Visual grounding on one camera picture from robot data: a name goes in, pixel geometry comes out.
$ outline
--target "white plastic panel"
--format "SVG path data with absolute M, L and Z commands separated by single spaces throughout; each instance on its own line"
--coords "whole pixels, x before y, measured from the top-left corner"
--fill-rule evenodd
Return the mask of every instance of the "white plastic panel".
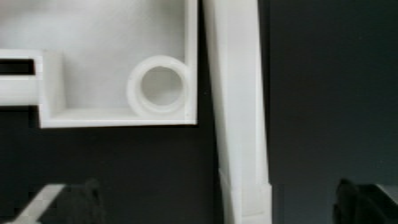
M 30 57 L 27 49 L 53 56 L 37 74 L 37 99 L 7 102 L 27 105 L 39 100 L 43 127 L 195 124 L 197 0 L 2 0 L 0 49 L 18 57 Z M 147 95 L 131 105 L 128 94 L 142 80 L 130 85 L 128 80 L 160 56 L 185 65 L 178 76 L 158 72 L 169 77 L 158 83 L 160 98 L 176 97 L 169 79 L 183 75 L 181 105 L 167 113 L 142 115 Z
M 272 223 L 258 0 L 204 0 L 227 224 Z

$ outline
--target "dark background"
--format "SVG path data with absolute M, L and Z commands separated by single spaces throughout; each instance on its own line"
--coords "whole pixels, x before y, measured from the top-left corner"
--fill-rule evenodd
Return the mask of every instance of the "dark background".
M 261 10 L 274 223 L 332 223 L 339 179 L 398 185 L 398 1 L 270 0 Z
M 259 0 L 274 223 L 332 223 L 339 179 L 398 184 L 398 1 Z M 46 183 L 101 182 L 108 223 L 222 223 L 206 41 L 199 126 L 37 129 L 0 112 L 0 221 Z

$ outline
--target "white plastic rail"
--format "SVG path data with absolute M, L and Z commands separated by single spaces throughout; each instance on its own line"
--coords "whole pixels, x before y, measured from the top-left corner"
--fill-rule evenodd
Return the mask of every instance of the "white plastic rail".
M 204 0 L 227 224 L 272 223 L 258 0 Z

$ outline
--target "circular hole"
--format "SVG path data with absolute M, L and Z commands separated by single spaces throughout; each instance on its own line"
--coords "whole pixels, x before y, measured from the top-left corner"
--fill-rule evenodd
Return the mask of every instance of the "circular hole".
M 142 78 L 142 94 L 158 106 L 171 105 L 183 92 L 183 80 L 174 70 L 165 67 L 153 68 Z

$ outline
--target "black surface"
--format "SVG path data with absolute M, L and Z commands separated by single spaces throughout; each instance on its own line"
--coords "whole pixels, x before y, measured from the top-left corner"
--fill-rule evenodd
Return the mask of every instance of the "black surface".
M 398 184 L 398 1 L 266 2 L 274 223 L 329 224 L 339 179 Z
M 41 224 L 108 224 L 99 183 L 66 185 L 39 217 Z
M 0 75 L 34 75 L 32 59 L 0 59 Z
M 204 27 L 199 126 L 41 130 L 34 108 L 0 110 L 0 222 L 48 183 L 101 183 L 108 223 L 222 223 Z
M 375 184 L 354 184 L 341 180 L 338 187 L 334 224 L 398 223 L 398 205 Z

